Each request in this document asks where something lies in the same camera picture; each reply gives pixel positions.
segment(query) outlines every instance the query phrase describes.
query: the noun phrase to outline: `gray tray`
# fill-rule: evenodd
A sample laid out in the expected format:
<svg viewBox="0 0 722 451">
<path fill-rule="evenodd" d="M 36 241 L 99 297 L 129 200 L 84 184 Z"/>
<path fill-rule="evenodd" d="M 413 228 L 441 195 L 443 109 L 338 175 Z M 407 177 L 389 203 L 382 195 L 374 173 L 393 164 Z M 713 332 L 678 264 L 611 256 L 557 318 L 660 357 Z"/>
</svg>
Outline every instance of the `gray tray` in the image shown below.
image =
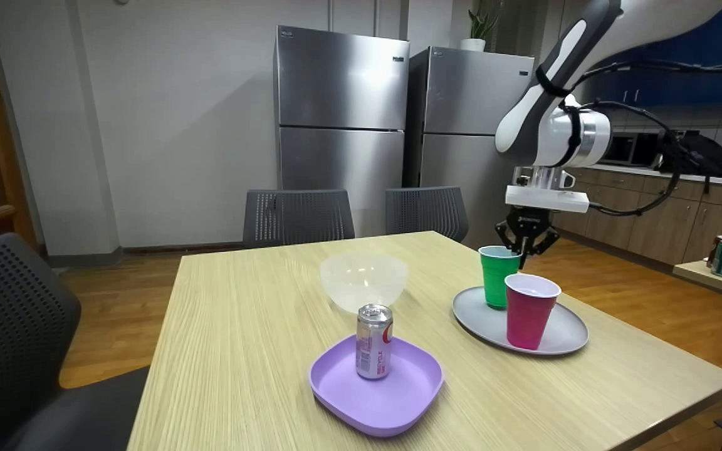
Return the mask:
<svg viewBox="0 0 722 451">
<path fill-rule="evenodd" d="M 511 345 L 506 341 L 506 309 L 488 308 L 482 286 L 466 287 L 453 297 L 453 316 L 476 337 L 513 353 L 567 356 L 581 350 L 589 341 L 584 319 L 567 304 L 557 302 L 539 348 Z"/>
</svg>

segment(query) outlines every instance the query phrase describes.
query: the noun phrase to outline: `green cup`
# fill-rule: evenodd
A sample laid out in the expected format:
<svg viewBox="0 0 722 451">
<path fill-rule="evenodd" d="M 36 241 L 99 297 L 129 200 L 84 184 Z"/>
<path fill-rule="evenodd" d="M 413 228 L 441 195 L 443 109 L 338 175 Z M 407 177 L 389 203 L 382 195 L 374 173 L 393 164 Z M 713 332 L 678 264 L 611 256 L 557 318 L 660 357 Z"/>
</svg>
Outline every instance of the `green cup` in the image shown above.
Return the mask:
<svg viewBox="0 0 722 451">
<path fill-rule="evenodd" d="M 505 309 L 506 308 L 506 282 L 505 278 L 520 271 L 520 256 L 506 246 L 483 246 L 480 247 L 482 271 L 483 271 L 483 293 L 487 304 Z"/>
</svg>

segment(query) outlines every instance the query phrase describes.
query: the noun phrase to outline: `blue cabinet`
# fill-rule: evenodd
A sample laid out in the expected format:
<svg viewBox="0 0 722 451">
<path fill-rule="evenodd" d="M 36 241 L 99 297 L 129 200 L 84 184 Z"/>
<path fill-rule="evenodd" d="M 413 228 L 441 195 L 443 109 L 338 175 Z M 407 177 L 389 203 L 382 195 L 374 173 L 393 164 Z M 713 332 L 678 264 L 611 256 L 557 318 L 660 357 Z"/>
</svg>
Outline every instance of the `blue cabinet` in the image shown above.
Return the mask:
<svg viewBox="0 0 722 451">
<path fill-rule="evenodd" d="M 611 60 L 653 63 L 678 60 L 698 64 L 722 64 L 722 11 L 703 28 L 680 38 L 634 48 Z M 589 84 L 589 95 L 630 104 L 717 104 L 722 103 L 722 73 L 664 73 L 633 70 L 610 73 Z"/>
</svg>

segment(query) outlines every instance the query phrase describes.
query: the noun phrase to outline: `pink cup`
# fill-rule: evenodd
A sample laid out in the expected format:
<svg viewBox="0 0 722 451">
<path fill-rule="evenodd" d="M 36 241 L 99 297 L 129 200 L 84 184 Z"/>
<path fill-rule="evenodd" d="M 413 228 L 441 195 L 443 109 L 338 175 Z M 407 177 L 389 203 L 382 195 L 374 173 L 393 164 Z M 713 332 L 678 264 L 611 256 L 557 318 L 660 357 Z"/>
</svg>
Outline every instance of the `pink cup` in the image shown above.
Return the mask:
<svg viewBox="0 0 722 451">
<path fill-rule="evenodd" d="M 517 348 L 539 348 L 547 318 L 561 287 L 542 276 L 506 276 L 506 341 Z"/>
</svg>

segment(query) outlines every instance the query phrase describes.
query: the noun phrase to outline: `wall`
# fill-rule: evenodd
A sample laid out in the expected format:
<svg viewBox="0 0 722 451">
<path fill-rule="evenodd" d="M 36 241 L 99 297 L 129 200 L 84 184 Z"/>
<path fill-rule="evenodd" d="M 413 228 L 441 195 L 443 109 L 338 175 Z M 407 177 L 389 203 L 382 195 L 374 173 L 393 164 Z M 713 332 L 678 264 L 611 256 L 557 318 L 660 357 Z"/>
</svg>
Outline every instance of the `wall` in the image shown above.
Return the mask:
<svg viewBox="0 0 722 451">
<path fill-rule="evenodd" d="M 453 28 L 457 1 L 448 0 L 412 0 L 407 10 L 407 39 L 412 54 L 437 48 L 457 48 L 460 29 Z"/>
<path fill-rule="evenodd" d="M 87 68 L 63 0 L 0 0 L 3 90 L 50 256 L 119 247 Z"/>
<path fill-rule="evenodd" d="M 493 21 L 496 49 L 511 54 L 544 54 L 544 18 L 551 5 L 547 0 L 498 0 Z"/>
<path fill-rule="evenodd" d="M 243 192 L 275 184 L 275 28 L 407 38 L 403 14 L 407 0 L 0 0 L 47 252 L 241 241 Z"/>
</svg>

